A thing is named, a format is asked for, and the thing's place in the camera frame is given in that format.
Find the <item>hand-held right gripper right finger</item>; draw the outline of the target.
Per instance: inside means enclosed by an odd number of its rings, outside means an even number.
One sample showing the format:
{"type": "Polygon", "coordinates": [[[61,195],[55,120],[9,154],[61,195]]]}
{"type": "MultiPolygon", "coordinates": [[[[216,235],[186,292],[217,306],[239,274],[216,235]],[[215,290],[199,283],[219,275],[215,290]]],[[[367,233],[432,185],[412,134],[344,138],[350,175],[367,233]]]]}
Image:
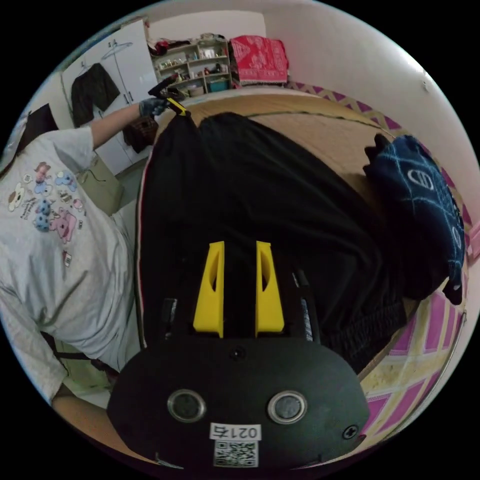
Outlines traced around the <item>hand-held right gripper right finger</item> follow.
{"type": "Polygon", "coordinates": [[[256,242],[256,336],[280,334],[285,327],[271,244],[256,242]]]}

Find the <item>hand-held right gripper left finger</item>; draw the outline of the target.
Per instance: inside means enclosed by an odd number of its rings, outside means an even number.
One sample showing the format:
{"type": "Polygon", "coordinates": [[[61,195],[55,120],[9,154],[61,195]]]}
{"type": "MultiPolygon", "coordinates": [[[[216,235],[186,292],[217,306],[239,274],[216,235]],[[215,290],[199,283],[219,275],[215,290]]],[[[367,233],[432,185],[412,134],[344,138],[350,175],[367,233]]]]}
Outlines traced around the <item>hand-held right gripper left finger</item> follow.
{"type": "Polygon", "coordinates": [[[224,277],[225,243],[210,243],[193,317],[197,333],[224,336],[224,277]]]}

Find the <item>person's left hand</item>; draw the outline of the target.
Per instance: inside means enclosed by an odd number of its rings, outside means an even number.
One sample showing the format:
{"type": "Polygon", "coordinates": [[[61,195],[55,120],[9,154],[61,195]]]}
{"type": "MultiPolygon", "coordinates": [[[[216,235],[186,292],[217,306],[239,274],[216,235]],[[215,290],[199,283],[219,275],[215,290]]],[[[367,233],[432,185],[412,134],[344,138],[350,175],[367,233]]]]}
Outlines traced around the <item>person's left hand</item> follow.
{"type": "Polygon", "coordinates": [[[151,97],[138,103],[138,111],[141,118],[158,117],[169,106],[169,101],[165,98],[151,97]]]}

